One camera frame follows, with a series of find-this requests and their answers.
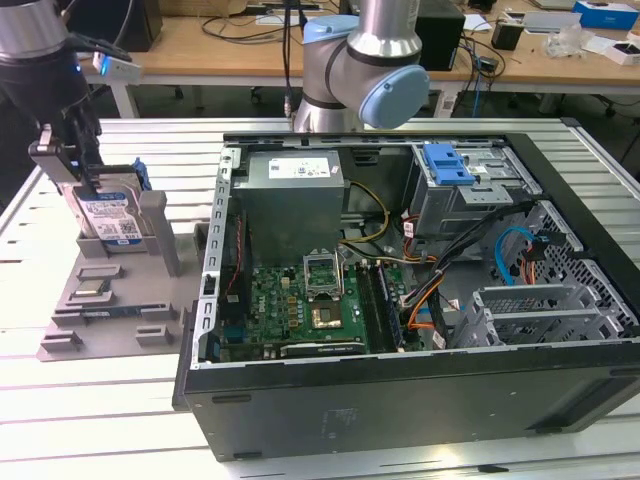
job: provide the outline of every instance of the blue cable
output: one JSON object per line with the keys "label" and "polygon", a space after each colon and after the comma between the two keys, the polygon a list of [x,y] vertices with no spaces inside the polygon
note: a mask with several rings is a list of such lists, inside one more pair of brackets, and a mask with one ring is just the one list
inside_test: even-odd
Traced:
{"label": "blue cable", "polygon": [[476,111],[478,110],[478,103],[480,100],[480,89],[478,88],[479,80],[480,80],[480,74],[478,74],[478,79],[476,80],[476,99],[473,102],[473,112],[471,112],[471,116],[473,118],[475,118],[476,116]]}
{"label": "blue cable", "polygon": [[502,242],[507,237],[507,235],[509,235],[512,232],[521,233],[522,235],[527,237],[527,239],[531,242],[533,242],[535,238],[533,233],[531,233],[526,228],[509,227],[504,232],[502,232],[502,234],[498,237],[498,240],[496,240],[496,247],[494,250],[494,254],[496,257],[496,265],[498,266],[498,270],[500,270],[500,273],[502,274],[502,278],[504,278],[504,281],[506,282],[507,285],[514,285],[515,282],[513,281],[513,277],[509,273],[509,270],[507,270],[507,266],[504,264],[504,259],[502,258]]}
{"label": "blue cable", "polygon": [[477,77],[476,77],[476,86],[475,86],[475,90],[476,90],[476,99],[473,102],[473,112],[471,113],[471,117],[475,118],[476,116],[476,112],[478,110],[478,104],[480,103],[480,88],[478,88],[480,86],[480,59],[478,57],[475,57],[476,60],[476,67],[478,68],[478,73],[477,73]]}

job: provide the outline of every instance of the metal table surface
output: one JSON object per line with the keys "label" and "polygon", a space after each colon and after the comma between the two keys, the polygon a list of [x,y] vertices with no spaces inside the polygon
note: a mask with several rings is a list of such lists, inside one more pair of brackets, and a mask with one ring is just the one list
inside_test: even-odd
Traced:
{"label": "metal table surface", "polygon": [[[113,120],[103,127],[105,162],[140,156],[154,188],[167,192],[176,232],[209,218],[224,132],[287,130],[279,119]],[[581,128],[514,119],[415,120],[403,128],[529,134],[640,267],[638,187]],[[478,465],[509,469],[501,479],[640,477],[640,397],[578,434],[218,464],[194,417],[171,409],[177,355],[36,360],[78,253],[77,233],[37,169],[0,218],[2,479],[474,478],[486,475]]]}

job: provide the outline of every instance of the sticker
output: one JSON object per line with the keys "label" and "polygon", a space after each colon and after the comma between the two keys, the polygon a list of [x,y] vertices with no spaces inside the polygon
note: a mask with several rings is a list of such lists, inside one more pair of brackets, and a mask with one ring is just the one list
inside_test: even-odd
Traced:
{"label": "sticker", "polygon": [[446,347],[444,338],[436,330],[433,331],[433,344],[438,347],[438,350],[444,350],[444,347]]}
{"label": "sticker", "polygon": [[447,307],[444,307],[442,309],[442,311],[445,313],[460,311],[460,301],[457,298],[454,298],[453,300],[448,301],[447,305],[448,305]]}
{"label": "sticker", "polygon": [[413,238],[413,223],[404,222],[404,236],[407,238]]}
{"label": "sticker", "polygon": [[110,317],[109,312],[82,312],[83,317]]}
{"label": "sticker", "polygon": [[141,240],[135,218],[127,213],[129,201],[123,193],[99,193],[96,200],[82,200],[82,210],[100,240],[129,245]]}
{"label": "sticker", "polygon": [[272,158],[269,178],[329,178],[328,158]]}
{"label": "sticker", "polygon": [[488,173],[487,169],[482,165],[476,165],[475,167],[469,166],[467,167],[467,170],[469,170],[469,173],[471,175],[480,175],[482,173]]}

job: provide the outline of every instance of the blue drive bay latch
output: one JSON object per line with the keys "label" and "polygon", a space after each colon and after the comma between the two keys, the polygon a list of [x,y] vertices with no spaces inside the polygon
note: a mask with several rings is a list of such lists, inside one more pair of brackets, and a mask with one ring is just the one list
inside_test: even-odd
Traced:
{"label": "blue drive bay latch", "polygon": [[437,185],[473,185],[476,181],[464,166],[464,158],[448,143],[425,144],[424,158]]}

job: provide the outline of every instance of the motherboard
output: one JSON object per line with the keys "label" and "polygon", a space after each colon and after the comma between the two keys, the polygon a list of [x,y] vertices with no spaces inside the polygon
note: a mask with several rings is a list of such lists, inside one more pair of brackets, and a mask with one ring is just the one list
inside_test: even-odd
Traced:
{"label": "motherboard", "polygon": [[[318,293],[333,285],[339,289],[336,296]],[[377,353],[382,351],[379,337],[391,336],[399,297],[406,291],[403,271],[394,264],[255,268],[249,318],[244,325],[224,327],[222,354],[238,361],[311,356],[328,349]]]}

